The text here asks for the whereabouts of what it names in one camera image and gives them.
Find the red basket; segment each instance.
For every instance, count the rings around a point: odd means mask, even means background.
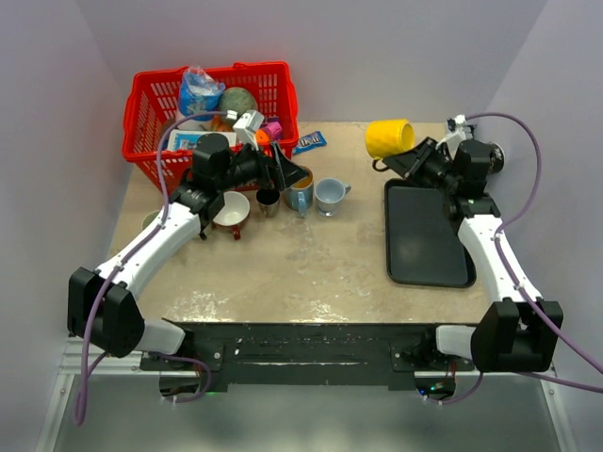
[[[161,127],[175,116],[182,73],[186,67],[165,71],[138,73],[123,116],[122,154],[128,162],[136,163],[159,189],[155,159],[161,138]],[[298,143],[298,101],[291,81],[289,66],[283,61],[267,63],[235,63],[232,68],[205,69],[214,80],[226,88],[247,89],[259,104],[266,118],[278,118],[283,127],[279,140],[283,153],[291,158]],[[190,167],[192,152],[163,151],[161,163],[169,192],[180,182],[180,176]]]

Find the white mug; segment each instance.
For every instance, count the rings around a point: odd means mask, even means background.
[[[224,193],[224,207],[214,217],[214,225],[221,231],[230,233],[240,240],[241,229],[247,223],[251,207],[247,197],[238,191]]]
[[[318,212],[324,217],[332,217],[337,212],[345,196],[350,193],[351,185],[328,177],[318,182],[314,188]]]

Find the green ball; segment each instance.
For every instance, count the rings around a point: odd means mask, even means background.
[[[257,101],[244,88],[228,88],[220,96],[218,110],[234,110],[240,116],[247,110],[257,110]],[[230,125],[235,123],[234,121],[226,120],[226,118],[222,118],[222,122]]]

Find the light blue mug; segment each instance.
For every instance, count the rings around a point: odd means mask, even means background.
[[[332,217],[335,215],[341,202],[345,196],[350,193],[350,190],[350,184],[344,184],[333,177],[322,179],[317,183],[315,189],[318,212],[324,217]]]
[[[304,218],[314,199],[314,176],[310,169],[302,168],[307,170],[309,175],[285,190],[285,204],[288,208],[299,212]]]

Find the yellow cup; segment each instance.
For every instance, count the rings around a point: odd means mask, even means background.
[[[365,135],[368,155],[375,160],[415,147],[415,131],[407,120],[374,121]]]

